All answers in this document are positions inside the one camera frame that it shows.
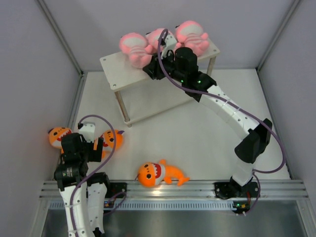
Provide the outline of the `pink plush toy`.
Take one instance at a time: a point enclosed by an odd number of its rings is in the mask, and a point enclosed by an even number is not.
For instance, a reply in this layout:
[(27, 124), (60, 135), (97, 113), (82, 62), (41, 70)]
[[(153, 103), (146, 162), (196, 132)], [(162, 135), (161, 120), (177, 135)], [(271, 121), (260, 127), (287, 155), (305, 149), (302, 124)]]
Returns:
[[(160, 35), (161, 35), (163, 30), (164, 30), (164, 28), (157, 28), (156, 30), (154, 30), (154, 31), (152, 31), (150, 33), (147, 33), (145, 35), (145, 38), (147, 39), (148, 43), (153, 47), (153, 52), (157, 52), (158, 51), (158, 44), (159, 44), (158, 39), (159, 39), (159, 37), (160, 37)], [(182, 44), (177, 41), (173, 52), (175, 52), (181, 46), (182, 46)]]
[(188, 20), (175, 28), (177, 43), (175, 49), (190, 48), (196, 56), (201, 56), (208, 49), (208, 34), (203, 27), (192, 20)]
[(135, 68), (142, 69), (152, 60), (153, 47), (141, 34), (128, 33), (122, 36), (119, 41), (119, 48)]

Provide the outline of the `orange shark plush front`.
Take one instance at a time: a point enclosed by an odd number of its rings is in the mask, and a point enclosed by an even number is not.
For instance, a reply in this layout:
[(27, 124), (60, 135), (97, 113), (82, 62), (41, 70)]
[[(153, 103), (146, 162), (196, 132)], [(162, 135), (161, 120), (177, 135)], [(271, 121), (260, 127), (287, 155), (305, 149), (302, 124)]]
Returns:
[(156, 187), (162, 181), (170, 185), (175, 180), (177, 186), (190, 181), (190, 177), (186, 176), (180, 168), (167, 164), (165, 159), (142, 164), (137, 171), (136, 179), (146, 188)]

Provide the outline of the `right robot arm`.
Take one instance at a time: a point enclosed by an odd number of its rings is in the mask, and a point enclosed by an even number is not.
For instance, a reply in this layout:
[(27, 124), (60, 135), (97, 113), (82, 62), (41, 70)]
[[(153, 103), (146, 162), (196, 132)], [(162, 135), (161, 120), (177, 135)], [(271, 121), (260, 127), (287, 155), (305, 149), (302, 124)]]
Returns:
[(197, 56), (187, 47), (169, 50), (165, 57), (155, 53), (143, 71), (151, 79), (169, 76), (185, 89), (185, 93), (205, 105), (219, 116), (241, 139), (235, 147), (236, 166), (228, 182), (215, 183), (215, 195), (220, 199), (251, 197), (257, 195), (256, 185), (251, 178), (255, 161), (268, 146), (272, 122), (262, 122), (244, 114), (241, 108), (233, 106), (217, 82), (198, 69)]

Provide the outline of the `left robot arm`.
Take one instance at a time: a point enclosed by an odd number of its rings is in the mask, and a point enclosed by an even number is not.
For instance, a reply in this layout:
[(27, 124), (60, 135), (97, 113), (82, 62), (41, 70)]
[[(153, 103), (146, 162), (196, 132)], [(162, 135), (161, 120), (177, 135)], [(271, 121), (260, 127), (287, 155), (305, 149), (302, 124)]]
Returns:
[(87, 163), (100, 156), (83, 135), (71, 133), (61, 140), (61, 162), (54, 172), (64, 202), (68, 236), (103, 237), (104, 199), (112, 190), (105, 173), (95, 173), (85, 180)]

